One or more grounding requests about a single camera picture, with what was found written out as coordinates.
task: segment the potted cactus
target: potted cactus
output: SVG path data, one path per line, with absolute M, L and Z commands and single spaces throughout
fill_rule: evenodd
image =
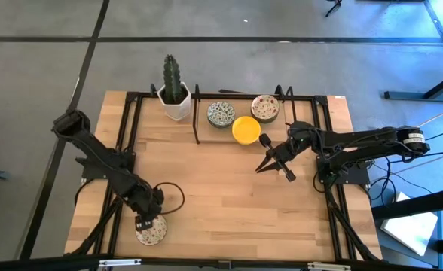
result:
M 191 94 L 186 84 L 180 81 L 178 63 L 172 55 L 164 60 L 163 79 L 164 86 L 158 90 L 158 98 L 168 117 L 181 120 L 190 114 Z

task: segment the small bowl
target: small bowl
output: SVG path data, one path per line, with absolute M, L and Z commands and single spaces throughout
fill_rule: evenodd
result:
M 256 142 L 260 132 L 260 123 L 253 117 L 248 116 L 237 118 L 231 127 L 231 133 L 234 135 L 234 138 L 242 145 L 250 145 Z
M 215 128 L 226 128 L 235 120 L 235 109 L 227 102 L 214 102 L 206 113 L 208 122 Z
M 279 101 L 272 95 L 260 95 L 253 99 L 252 106 L 250 106 L 252 117 L 260 123 L 274 121 L 279 114 L 279 110 Z

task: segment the ceramic bowl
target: ceramic bowl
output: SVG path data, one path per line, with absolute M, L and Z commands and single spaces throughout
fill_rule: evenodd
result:
M 208 122 L 216 128 L 226 128 L 235 120 L 235 109 L 227 102 L 214 102 L 206 113 Z
M 280 105 L 271 95 L 260 95 L 252 102 L 252 117 L 260 123 L 271 123 L 279 114 Z

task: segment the white pot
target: white pot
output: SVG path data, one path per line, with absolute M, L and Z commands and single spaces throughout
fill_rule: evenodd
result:
M 188 87 L 186 87 L 185 82 L 182 82 L 182 86 L 184 91 L 188 92 L 188 95 L 185 97 L 182 103 L 179 105 L 167 105 L 164 103 L 161 93 L 164 91 L 164 85 L 158 90 L 157 95 L 160 98 L 161 104 L 164 107 L 165 114 L 173 120 L 179 121 L 182 118 L 188 116 L 191 111 L 191 93 Z

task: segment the black floor line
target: black floor line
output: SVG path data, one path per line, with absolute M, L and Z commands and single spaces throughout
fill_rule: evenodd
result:
M 85 36 L 0 36 L 0 42 L 278 42 L 352 44 L 443 44 L 441 38 L 350 38 L 350 37 L 92 37 Z
M 98 20 L 96 21 L 96 26 L 91 38 L 99 37 L 99 33 L 101 31 L 102 23 L 104 22 L 106 16 L 108 6 L 109 0 L 103 0 L 101 10 L 99 11 Z M 78 106 L 95 48 L 96 42 L 91 41 L 87 48 L 86 56 L 84 57 L 81 70 L 79 71 L 78 82 L 75 86 L 74 93 L 72 94 L 71 102 L 69 103 L 68 107 L 69 109 L 76 109 Z M 28 220 L 27 224 L 28 226 L 26 226 L 26 228 L 29 227 L 29 229 L 25 233 L 25 238 L 23 236 L 23 238 L 21 239 L 21 242 L 23 242 L 23 244 L 22 248 L 20 249 L 20 260 L 27 260 L 31 257 L 32 249 L 34 249 L 35 246 L 35 240 L 37 239 L 37 235 L 42 223 L 42 218 L 44 217 L 47 203 L 49 202 L 50 193 L 54 186 L 54 181 L 56 180 L 57 170 L 59 169 L 61 157 L 63 156 L 65 146 L 66 142 L 63 140 L 57 140 L 56 144 L 54 145 L 53 152 L 51 153 L 50 162 L 46 167 L 46 173 L 42 180 L 42 185 L 39 188 L 39 190 L 41 191 L 40 193 L 38 193 L 40 197 L 37 198 L 34 203 L 34 212 L 31 212 L 31 217 Z

